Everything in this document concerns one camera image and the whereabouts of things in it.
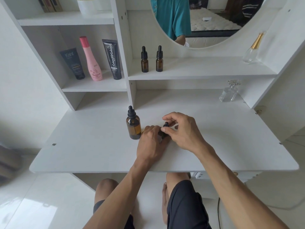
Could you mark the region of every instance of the hand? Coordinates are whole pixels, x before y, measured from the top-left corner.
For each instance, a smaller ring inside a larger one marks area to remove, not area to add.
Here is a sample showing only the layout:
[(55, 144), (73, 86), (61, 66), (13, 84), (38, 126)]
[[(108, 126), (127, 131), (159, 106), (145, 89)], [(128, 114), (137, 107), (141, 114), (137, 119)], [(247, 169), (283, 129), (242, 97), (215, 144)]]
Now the hand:
[(158, 132), (160, 126), (146, 126), (137, 148), (137, 159), (142, 159), (153, 165), (162, 157), (167, 144), (170, 142), (170, 136), (165, 137), (161, 143), (158, 141)]
[(170, 127), (179, 124), (175, 126), (178, 129), (177, 131), (170, 127), (162, 127), (161, 131), (170, 135), (173, 141), (182, 149), (196, 154), (198, 150), (212, 148), (202, 137), (193, 117), (180, 112), (172, 112), (162, 117), (162, 119), (167, 121)]

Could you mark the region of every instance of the person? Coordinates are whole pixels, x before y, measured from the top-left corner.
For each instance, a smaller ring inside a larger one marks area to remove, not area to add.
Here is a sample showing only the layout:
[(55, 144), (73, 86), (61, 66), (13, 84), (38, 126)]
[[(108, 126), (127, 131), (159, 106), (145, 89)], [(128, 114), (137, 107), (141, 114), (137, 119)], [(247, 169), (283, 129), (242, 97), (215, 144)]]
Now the person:
[(185, 36), (192, 33), (189, 0), (150, 0), (153, 13), (169, 38), (185, 45)]
[[(151, 166), (162, 157), (170, 139), (200, 160), (236, 228), (288, 228), (222, 162), (202, 137), (193, 117), (172, 112), (162, 119), (170, 126), (178, 124), (177, 131), (170, 127), (145, 127), (137, 158), (124, 179), (119, 184), (111, 179), (99, 183), (95, 213), (84, 229), (134, 228), (130, 212), (139, 188)], [(160, 143), (159, 130), (169, 135)], [(167, 228), (210, 228), (202, 198), (195, 192), (187, 173), (167, 173), (162, 193), (163, 220)]]

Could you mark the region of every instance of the oval mirror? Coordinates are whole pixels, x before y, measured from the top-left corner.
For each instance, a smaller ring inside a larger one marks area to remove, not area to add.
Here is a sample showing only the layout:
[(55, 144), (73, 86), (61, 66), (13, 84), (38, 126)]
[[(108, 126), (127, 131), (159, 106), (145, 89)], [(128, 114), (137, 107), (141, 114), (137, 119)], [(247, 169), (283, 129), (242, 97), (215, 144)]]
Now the oval mirror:
[(264, 0), (150, 0), (166, 35), (180, 45), (203, 48), (239, 31)]

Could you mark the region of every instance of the black tube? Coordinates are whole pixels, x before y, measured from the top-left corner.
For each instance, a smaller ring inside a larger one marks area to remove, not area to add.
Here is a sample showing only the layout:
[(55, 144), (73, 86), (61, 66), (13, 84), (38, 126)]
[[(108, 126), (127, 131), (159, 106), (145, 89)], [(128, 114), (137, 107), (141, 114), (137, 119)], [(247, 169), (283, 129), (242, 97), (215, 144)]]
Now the black tube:
[(117, 47), (116, 40), (102, 39), (105, 51), (107, 54), (108, 62), (110, 69), (113, 75), (113, 78), (118, 80), (122, 78), (121, 67), (120, 67), (120, 56), (119, 49)]
[(84, 79), (85, 74), (83, 71), (83, 67), (81, 66), (81, 61), (78, 57), (76, 48), (60, 51), (59, 53), (61, 54), (69, 68), (73, 71), (73, 74), (75, 75), (76, 79)]

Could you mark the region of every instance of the striped fabric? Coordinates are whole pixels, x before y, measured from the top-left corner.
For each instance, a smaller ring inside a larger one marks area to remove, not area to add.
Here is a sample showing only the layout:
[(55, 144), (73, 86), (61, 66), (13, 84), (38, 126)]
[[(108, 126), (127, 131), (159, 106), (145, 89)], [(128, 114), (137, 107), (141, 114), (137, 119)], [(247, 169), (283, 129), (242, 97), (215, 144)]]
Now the striped fabric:
[(242, 14), (245, 18), (251, 19), (256, 12), (260, 9), (264, 0), (244, 0), (242, 6)]

